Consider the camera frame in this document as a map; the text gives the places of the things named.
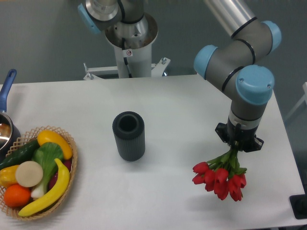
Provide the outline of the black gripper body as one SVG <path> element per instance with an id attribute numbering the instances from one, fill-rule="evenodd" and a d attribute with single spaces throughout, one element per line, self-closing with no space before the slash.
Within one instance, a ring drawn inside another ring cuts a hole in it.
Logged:
<path id="1" fill-rule="evenodd" d="M 257 127 L 243 129 L 241 124 L 233 125 L 231 122 L 218 123 L 215 132 L 222 142 L 238 151 L 253 152 L 261 150 L 264 141 L 256 136 Z"/>

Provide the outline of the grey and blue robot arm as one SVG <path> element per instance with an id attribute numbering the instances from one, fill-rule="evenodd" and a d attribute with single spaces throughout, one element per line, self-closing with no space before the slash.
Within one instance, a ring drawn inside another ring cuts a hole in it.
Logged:
<path id="1" fill-rule="evenodd" d="M 270 21 L 260 22 L 241 0 L 208 0 L 206 5 L 232 39 L 223 49 L 205 46 L 194 59 L 195 71 L 232 101 L 227 123 L 215 131 L 239 151 L 258 151 L 263 141 L 256 131 L 272 96 L 274 76 L 256 62 L 279 46 L 281 31 Z M 152 43 L 158 28 L 143 1 L 86 0 L 78 13 L 92 33 L 105 33 L 120 78 L 153 76 Z"/>

